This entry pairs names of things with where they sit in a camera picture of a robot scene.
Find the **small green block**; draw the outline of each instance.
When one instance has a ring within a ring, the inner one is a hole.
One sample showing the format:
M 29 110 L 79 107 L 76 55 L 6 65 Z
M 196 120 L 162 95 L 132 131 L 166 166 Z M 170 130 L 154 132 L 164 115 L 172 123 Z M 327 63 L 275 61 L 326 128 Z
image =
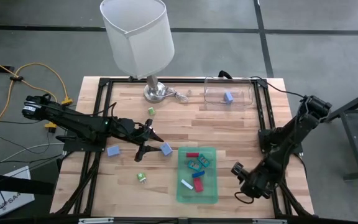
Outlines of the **small green block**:
M 137 176 L 137 179 L 144 184 L 144 182 L 146 181 L 146 174 L 141 172 L 141 173 L 138 173 L 136 176 Z
M 155 115 L 155 110 L 154 110 L 154 108 L 149 108 L 149 114 L 150 114 L 150 115 Z

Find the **lamp base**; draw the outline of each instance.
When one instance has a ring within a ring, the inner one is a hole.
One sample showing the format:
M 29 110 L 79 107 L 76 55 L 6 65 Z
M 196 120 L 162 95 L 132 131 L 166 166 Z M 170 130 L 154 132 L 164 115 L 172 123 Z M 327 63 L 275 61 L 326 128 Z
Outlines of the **lamp base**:
M 153 88 L 144 87 L 144 97 L 150 103 L 160 103 L 165 98 L 165 85 L 158 82 Z

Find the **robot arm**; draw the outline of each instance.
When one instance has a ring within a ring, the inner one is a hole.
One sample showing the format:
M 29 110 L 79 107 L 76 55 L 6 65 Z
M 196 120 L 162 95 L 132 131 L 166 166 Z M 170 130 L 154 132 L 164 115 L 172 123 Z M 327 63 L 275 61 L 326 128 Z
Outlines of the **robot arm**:
M 144 146 L 149 139 L 163 142 L 151 128 L 152 120 L 145 124 L 135 123 L 132 119 L 118 118 L 116 116 L 101 117 L 96 114 L 83 114 L 50 101 L 50 95 L 28 96 L 22 110 L 24 117 L 33 120 L 48 120 L 58 126 L 70 130 L 71 136 L 57 136 L 63 142 L 80 142 L 87 145 L 106 144 L 106 138 L 114 137 L 131 142 L 139 146 L 135 160 L 139 162 L 144 153 L 159 151 L 150 146 Z
M 247 172 L 236 163 L 231 172 L 240 180 L 241 192 L 251 198 L 269 198 L 282 183 L 293 151 L 309 132 L 327 117 L 331 104 L 315 96 L 305 96 L 295 117 L 282 128 L 259 130 L 259 144 L 264 158 Z

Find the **red block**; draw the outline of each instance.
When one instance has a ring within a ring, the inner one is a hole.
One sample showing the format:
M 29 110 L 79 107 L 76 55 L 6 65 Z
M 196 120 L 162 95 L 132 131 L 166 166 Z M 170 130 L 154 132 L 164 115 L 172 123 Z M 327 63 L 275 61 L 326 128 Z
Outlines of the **red block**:
M 194 188 L 196 192 L 202 192 L 204 190 L 203 183 L 199 177 L 193 179 Z
M 198 157 L 198 152 L 186 152 L 186 157 Z

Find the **clear plastic container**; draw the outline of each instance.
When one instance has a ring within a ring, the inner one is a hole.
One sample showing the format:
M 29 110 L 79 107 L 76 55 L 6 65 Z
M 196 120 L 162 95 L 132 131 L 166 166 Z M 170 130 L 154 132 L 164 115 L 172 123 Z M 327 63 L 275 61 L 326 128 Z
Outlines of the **clear plastic container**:
M 231 104 L 226 104 L 224 94 L 233 97 Z M 248 78 L 214 78 L 206 77 L 204 83 L 204 102 L 216 106 L 248 106 L 253 103 L 252 84 Z

